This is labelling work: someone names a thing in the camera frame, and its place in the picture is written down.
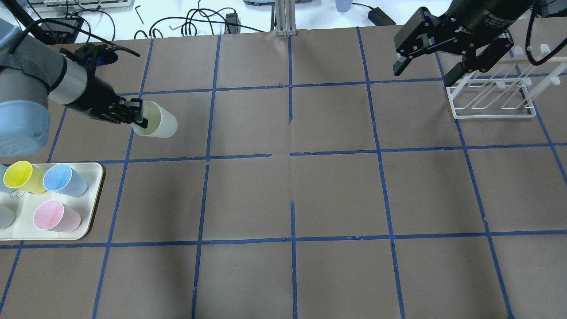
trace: plastic cup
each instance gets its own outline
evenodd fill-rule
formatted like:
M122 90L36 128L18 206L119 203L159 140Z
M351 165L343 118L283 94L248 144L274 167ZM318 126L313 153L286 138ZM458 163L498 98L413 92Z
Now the plastic cup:
M338 12L349 11L352 4L353 0L335 0L335 7L337 7Z
M177 131L177 120L173 115L153 101L144 101L142 116L147 119L147 128L132 124L134 132L140 136L172 137Z
M0 205L0 229L6 229L14 223L16 213L10 208Z
M44 171L38 169L28 161L13 163L4 173L4 184L9 188L15 188L31 193L43 193Z
M0 192L2 193L11 193L14 191L13 188L9 188L8 186L6 186L4 184L4 173L6 172L6 170L8 169L8 167L4 166L4 165L0 165Z
M81 216L64 203L52 199L36 209L33 224L40 230L70 233L81 224Z
M88 189L87 180L67 164L52 166L43 176L43 187L48 191L79 197Z

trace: white tabletop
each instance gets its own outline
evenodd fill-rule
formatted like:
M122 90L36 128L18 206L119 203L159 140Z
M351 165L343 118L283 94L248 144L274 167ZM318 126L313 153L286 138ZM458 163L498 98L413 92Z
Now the white tabletop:
M409 17L420 6L426 6L431 13L435 15L443 14L450 0L354 0L372 7L380 7L386 12L397 24L404 24ZM144 24L140 21L135 7L143 19ZM133 39L137 30L144 30L146 33L150 26L161 18L167 16L185 16L187 11L197 7L197 0L134 0L133 5L127 8L104 9L108 14L112 15L116 23L116 40ZM239 15L242 25L268 31L271 19L271 6L251 6L244 4L243 0L201 0L201 8L219 10L224 7L233 7ZM323 28L346 28L356 26L372 26L368 20L368 8L353 5L348 12L341 13L335 8L334 0L311 0L306 3L296 3L296 24L301 29L323 29ZM231 10L223 11L223 15L230 13ZM41 13L43 18L53 18L63 16L62 13ZM83 12L81 15L89 21L92 32L96 35L110 39L112 37L112 23L106 15L98 12ZM0 9L0 18L16 24L14 17L6 9ZM182 24L182 20L166 20L160 22L156 27L163 33L165 37L180 36L180 31L171 31L169 26L176 27ZM210 35L211 30L208 23L197 23L199 35ZM222 33L223 24L213 25L215 34ZM241 29L242 33L255 32L245 28ZM84 42L85 35L79 35L77 42Z

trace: black device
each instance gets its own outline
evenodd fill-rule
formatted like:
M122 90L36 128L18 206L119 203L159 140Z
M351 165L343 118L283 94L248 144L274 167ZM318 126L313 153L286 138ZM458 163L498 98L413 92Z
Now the black device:
M441 16L420 7L394 37L400 55L393 65L394 75L400 75L414 58L437 51L463 56L444 75L446 86L466 73L487 72L514 45L507 28L537 1L453 0ZM484 46L477 56L477 49Z
M396 22L392 20L382 9L374 8L368 12L368 20L372 21L375 26L395 26Z
M227 13L225 16L227 24L225 24L225 34L227 33L240 33L240 26L235 26L234 24L240 24L238 20L237 13Z
M61 21L70 24L72 27L62 26L60 24L54 24L51 22L44 22L40 24L41 29L45 32L47 36L52 39L52 43L57 44L68 44L75 43L79 32L77 28L83 26L84 20L81 18L52 18L53 20Z

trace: light blue robot joint cap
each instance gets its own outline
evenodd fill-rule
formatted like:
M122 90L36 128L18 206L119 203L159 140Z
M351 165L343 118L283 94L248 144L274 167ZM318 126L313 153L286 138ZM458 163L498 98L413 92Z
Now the light blue robot joint cap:
M49 112L32 101L0 103L0 157L27 156L47 144Z

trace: white wire rack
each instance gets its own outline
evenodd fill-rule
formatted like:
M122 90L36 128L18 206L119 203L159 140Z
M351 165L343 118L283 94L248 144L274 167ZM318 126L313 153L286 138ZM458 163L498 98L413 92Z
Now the white wire rack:
M550 52L546 44L541 45L540 51L539 58ZM534 100L550 84L561 83L559 74L567 69L567 58L551 58L545 65L557 65L555 69L545 77L534 77L539 67L530 64L522 48L515 47L513 52L513 58L503 58L493 67L492 75L475 71L447 88L454 118L529 118L536 115Z

